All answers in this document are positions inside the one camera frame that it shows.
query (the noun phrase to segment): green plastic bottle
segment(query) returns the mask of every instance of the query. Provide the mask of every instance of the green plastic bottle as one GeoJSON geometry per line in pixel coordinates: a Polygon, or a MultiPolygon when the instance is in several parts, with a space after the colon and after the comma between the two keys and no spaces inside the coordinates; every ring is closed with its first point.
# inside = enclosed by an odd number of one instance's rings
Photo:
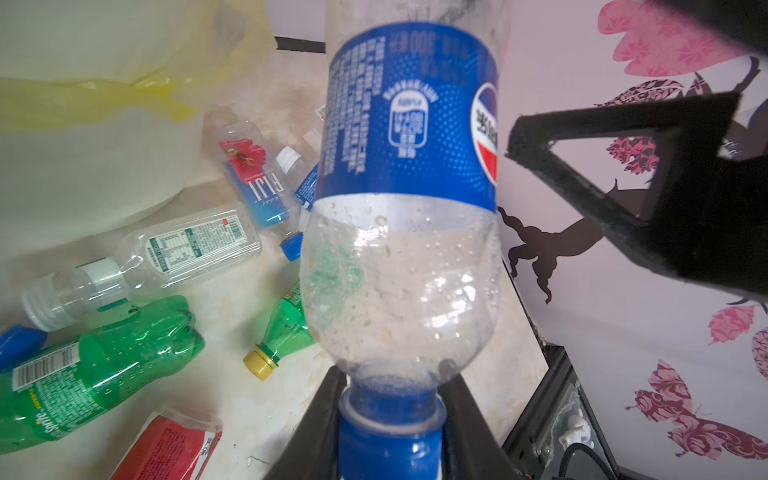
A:
{"type": "Polygon", "coordinates": [[[272,308],[264,340],[248,352],[243,363],[259,380],[264,381],[278,367],[281,358],[314,343],[304,320],[301,289],[299,282],[296,282],[272,308]]]}
{"type": "Polygon", "coordinates": [[[53,346],[0,373],[0,455],[58,440],[205,347],[183,296],[53,346]]]}

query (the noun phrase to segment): beige table surface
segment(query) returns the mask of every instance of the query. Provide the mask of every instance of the beige table surface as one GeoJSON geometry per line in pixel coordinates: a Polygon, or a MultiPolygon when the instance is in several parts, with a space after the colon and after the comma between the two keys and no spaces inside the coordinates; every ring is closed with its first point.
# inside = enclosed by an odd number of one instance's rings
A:
{"type": "MultiPolygon", "coordinates": [[[[274,52],[267,65],[243,77],[217,103],[237,102],[265,135],[287,144],[293,137],[280,125],[293,121],[326,87],[323,55],[274,52]]],[[[113,232],[16,258],[0,264],[3,320],[21,319],[18,295],[38,276],[72,268],[111,253],[128,232],[234,199],[207,161],[170,204],[151,217],[113,232]]],[[[262,478],[288,443],[326,370],[332,365],[319,346],[286,357],[266,382],[242,363],[259,341],[273,304],[297,280],[275,242],[263,238],[258,258],[238,264],[183,290],[205,337],[205,350],[177,375],[160,379],[129,400],[57,442],[0,457],[0,478],[102,480],[109,477],[151,411],[166,400],[208,409],[222,418],[221,442],[203,480],[262,478]]],[[[51,335],[50,343],[71,338],[73,327],[51,335]]],[[[515,424],[547,365],[521,304],[505,279],[498,326],[491,342],[464,371],[464,377],[499,444],[515,424]]]]}

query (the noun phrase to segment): pepsi logo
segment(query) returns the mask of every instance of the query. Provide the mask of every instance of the pepsi logo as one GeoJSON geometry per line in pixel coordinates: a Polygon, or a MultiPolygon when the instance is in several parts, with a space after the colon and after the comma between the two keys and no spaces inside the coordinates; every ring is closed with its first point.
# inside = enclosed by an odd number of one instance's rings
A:
{"type": "Polygon", "coordinates": [[[496,87],[486,82],[480,85],[472,99],[470,125],[472,126],[472,144],[482,165],[485,176],[496,186],[497,166],[497,123],[496,123],[496,87]]]}

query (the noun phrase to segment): yellow plastic bag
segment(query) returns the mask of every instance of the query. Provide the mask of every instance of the yellow plastic bag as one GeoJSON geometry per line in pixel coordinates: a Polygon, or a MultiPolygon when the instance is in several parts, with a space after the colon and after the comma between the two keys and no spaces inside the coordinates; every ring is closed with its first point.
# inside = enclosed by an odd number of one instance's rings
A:
{"type": "Polygon", "coordinates": [[[183,123],[238,66],[276,48],[263,0],[211,0],[200,24],[163,68],[124,83],[100,78],[0,78],[0,133],[95,124],[128,107],[183,123]]]}

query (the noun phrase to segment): wall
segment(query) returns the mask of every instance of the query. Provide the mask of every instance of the wall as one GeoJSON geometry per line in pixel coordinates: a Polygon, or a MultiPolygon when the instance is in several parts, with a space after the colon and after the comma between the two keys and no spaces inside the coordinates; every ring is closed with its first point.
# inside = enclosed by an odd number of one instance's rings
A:
{"type": "MultiPolygon", "coordinates": [[[[685,18],[650,2],[606,3],[513,4],[500,139],[521,114],[588,108],[623,92],[615,103],[732,90],[754,74],[747,52],[685,18]],[[633,89],[652,80],[662,82],[633,89]]],[[[761,151],[768,137],[768,104],[758,109],[768,61],[758,68],[729,133],[736,157],[761,151]]],[[[630,208],[657,161],[647,140],[562,141],[554,151],[630,208]]],[[[641,269],[524,168],[502,159],[498,175],[498,204],[524,237],[500,222],[515,284],[547,341],[566,346],[618,464],[659,480],[765,478],[765,307],[728,305],[739,299],[641,269]]]]}

